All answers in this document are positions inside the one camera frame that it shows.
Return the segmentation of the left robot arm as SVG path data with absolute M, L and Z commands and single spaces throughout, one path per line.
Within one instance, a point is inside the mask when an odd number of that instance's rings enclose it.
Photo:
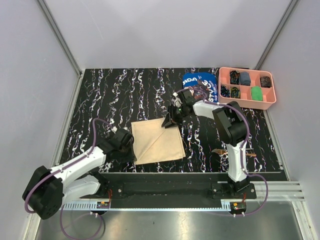
M 108 160 L 136 160 L 134 136 L 120 128 L 81 155 L 52 168 L 38 167 L 22 194 L 25 209 L 42 220 L 51 218 L 65 204 L 82 197 L 109 195 L 109 180 L 97 172 Z

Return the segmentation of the beige cloth napkin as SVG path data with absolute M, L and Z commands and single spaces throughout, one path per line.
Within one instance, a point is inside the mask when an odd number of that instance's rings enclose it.
M 186 156 L 179 128 L 164 128 L 163 121 L 158 118 L 131 123 L 136 165 L 174 161 Z

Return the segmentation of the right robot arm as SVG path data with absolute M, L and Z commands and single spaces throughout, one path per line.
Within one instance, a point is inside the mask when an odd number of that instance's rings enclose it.
M 215 121 L 220 140 L 226 144 L 228 155 L 228 180 L 225 190 L 232 198 L 239 198 L 250 185 L 245 166 L 249 124 L 239 104 L 211 102 L 207 94 L 197 88 L 186 88 L 174 92 L 167 114 L 162 122 L 165 129 L 181 126 L 188 116 L 206 117 Z

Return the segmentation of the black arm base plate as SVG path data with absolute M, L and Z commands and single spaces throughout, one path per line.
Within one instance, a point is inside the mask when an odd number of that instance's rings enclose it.
M 111 197 L 113 209 L 204 209 L 219 208 L 221 200 L 257 199 L 253 183 L 234 191 L 226 173 L 103 173 L 101 194 Z

